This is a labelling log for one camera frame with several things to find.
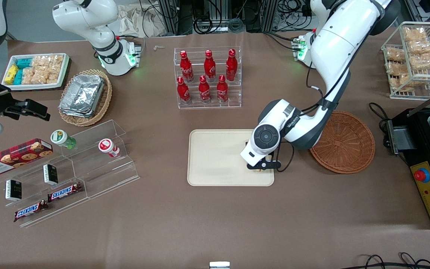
brown wicker basket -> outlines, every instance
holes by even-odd
[[[347,112],[335,111],[326,123],[320,140],[309,151],[329,170],[353,174],[372,162],[374,137],[360,119]]]
[[[69,116],[69,115],[63,114],[59,110],[59,114],[61,115],[61,117],[65,122],[69,124],[74,124],[75,126],[84,127],[84,126],[90,126],[92,124],[95,124],[96,122],[100,121],[100,119],[102,119],[107,109],[109,108],[110,99],[112,97],[112,85],[110,84],[110,81],[107,75],[99,70],[93,70],[93,69],[86,70],[86,71],[80,72],[79,75],[98,75],[105,80],[104,88],[102,89],[102,94],[100,96],[99,104],[97,105],[97,109],[94,116],[90,118]],[[75,76],[71,78],[69,82],[67,82],[66,87],[64,88],[63,94],[61,96],[61,100],[64,98],[64,95],[66,94],[67,89],[74,78]]]

small black box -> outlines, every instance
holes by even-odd
[[[13,179],[6,181],[6,199],[10,201],[20,201],[22,198],[21,182]]]
[[[56,167],[50,164],[46,164],[43,166],[43,170],[44,170],[44,182],[49,185],[57,185],[58,180],[57,180]]]

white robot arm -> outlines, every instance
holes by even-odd
[[[56,24],[87,39],[111,75],[123,75],[136,65],[134,43],[116,39],[107,27],[117,17],[114,0],[70,0],[53,7]]]
[[[297,149],[309,149],[317,143],[349,82],[348,66],[367,36],[382,21],[391,0],[338,0],[326,7],[327,2],[330,1],[311,1],[321,25],[316,34],[304,36],[307,53],[302,60],[318,70],[327,93],[313,106],[314,116],[308,116],[309,110],[302,112],[283,99],[270,102],[241,152],[250,166],[273,152],[282,138]],[[384,20],[381,26],[387,27],[393,20]]]

red and white bottle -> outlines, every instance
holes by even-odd
[[[225,76],[220,75],[218,77],[218,84],[216,86],[216,96],[220,103],[226,103],[228,101],[228,85],[225,82]]]
[[[215,61],[212,58],[212,51],[209,49],[205,51],[205,62],[203,63],[203,68],[205,68],[207,81],[214,82],[216,76]]]
[[[114,144],[114,142],[108,138],[102,139],[99,142],[99,150],[109,154],[111,157],[117,157],[121,152],[121,149]]]
[[[198,90],[200,91],[200,99],[204,104],[208,104],[212,101],[212,97],[210,96],[210,85],[208,85],[207,78],[205,78],[204,75],[200,76]]]
[[[187,57],[186,51],[180,52],[180,69],[182,70],[182,75],[187,83],[193,82],[193,69],[191,68],[191,62]]]
[[[234,81],[235,76],[237,75],[237,68],[239,63],[235,58],[236,51],[234,49],[230,49],[228,51],[228,59],[227,59],[227,80]]]
[[[177,93],[179,94],[182,105],[188,105],[191,103],[190,93],[188,91],[188,86],[184,82],[184,78],[179,76],[177,78]]]

red emergency stop button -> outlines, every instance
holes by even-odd
[[[427,183],[430,180],[430,173],[425,168],[419,168],[416,172],[414,172],[414,178],[418,182]]]

